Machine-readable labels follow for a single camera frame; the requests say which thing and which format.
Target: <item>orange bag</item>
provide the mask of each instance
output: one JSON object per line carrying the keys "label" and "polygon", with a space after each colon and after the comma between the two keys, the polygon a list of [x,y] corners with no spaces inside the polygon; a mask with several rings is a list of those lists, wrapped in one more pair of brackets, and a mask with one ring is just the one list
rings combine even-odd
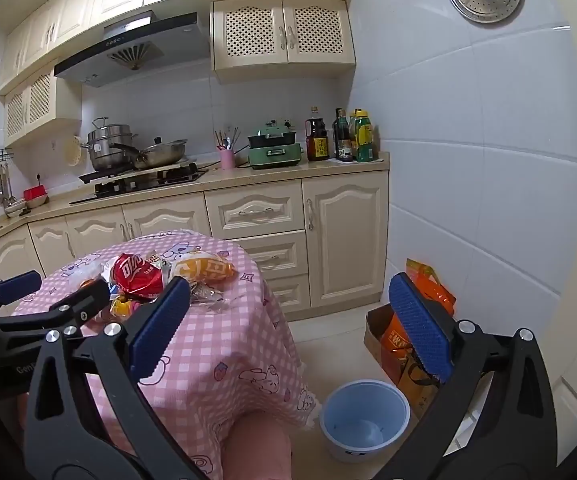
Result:
{"label": "orange bag", "polygon": [[[440,283],[433,267],[407,259],[406,274],[424,298],[438,301],[451,316],[455,314],[456,298]],[[411,341],[406,335],[406,330],[395,314],[393,314],[393,319],[391,319],[386,332],[382,335],[380,343],[388,351],[394,352],[398,358],[406,357],[406,350],[411,348]]]}

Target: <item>blue gripper pad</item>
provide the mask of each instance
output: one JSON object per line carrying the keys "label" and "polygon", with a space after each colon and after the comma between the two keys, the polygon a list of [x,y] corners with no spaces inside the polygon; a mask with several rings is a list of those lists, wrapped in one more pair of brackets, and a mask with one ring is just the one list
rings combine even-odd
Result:
{"label": "blue gripper pad", "polygon": [[426,371],[445,383],[453,373],[449,341],[451,324],[454,324],[451,315],[440,303],[424,298],[405,272],[391,279],[389,300]]}
{"label": "blue gripper pad", "polygon": [[0,282],[0,304],[8,305],[40,290],[42,277],[36,270]]}
{"label": "blue gripper pad", "polygon": [[137,309],[136,314],[144,308],[154,308],[154,311],[129,348],[128,371],[134,381],[153,375],[189,307],[190,286],[186,280],[174,278],[153,305]]}

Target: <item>red snack bag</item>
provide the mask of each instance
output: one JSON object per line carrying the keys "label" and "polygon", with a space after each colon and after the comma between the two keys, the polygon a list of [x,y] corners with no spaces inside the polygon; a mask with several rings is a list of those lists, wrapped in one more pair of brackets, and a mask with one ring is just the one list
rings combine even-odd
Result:
{"label": "red snack bag", "polygon": [[113,283],[129,294],[154,300],[164,290],[162,270],[139,254],[122,254],[110,270]]}

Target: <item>table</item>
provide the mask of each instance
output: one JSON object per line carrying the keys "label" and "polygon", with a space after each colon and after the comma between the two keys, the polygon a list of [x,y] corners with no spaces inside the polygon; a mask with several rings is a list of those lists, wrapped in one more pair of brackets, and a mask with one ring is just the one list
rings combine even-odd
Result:
{"label": "table", "polygon": [[[175,261],[196,248],[219,254],[235,266],[236,276],[223,286],[228,308],[208,313],[205,307],[192,306],[153,375],[139,382],[186,454],[209,478],[221,480],[220,446],[238,416],[264,410],[300,427],[312,424],[319,406],[299,373],[301,361],[278,301],[242,248],[185,230],[135,238],[88,254],[46,277],[14,315],[43,312],[71,294],[77,284],[70,276],[84,266],[151,250]],[[88,323],[82,332],[92,335],[102,328]],[[99,377],[89,376],[89,384],[111,439],[131,451]]]}

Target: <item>bowl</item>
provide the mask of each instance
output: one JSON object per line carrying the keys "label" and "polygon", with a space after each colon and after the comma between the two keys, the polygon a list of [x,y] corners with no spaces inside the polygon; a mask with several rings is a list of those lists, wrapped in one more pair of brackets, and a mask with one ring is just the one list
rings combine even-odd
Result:
{"label": "bowl", "polygon": [[13,202],[8,207],[4,208],[4,212],[8,218],[13,218],[14,216],[19,216],[24,208],[26,207],[26,201],[22,198],[17,202]]}
{"label": "bowl", "polygon": [[36,207],[40,207],[44,202],[46,202],[47,199],[48,195],[44,193],[43,195],[27,200],[26,205],[30,209],[35,209]]}

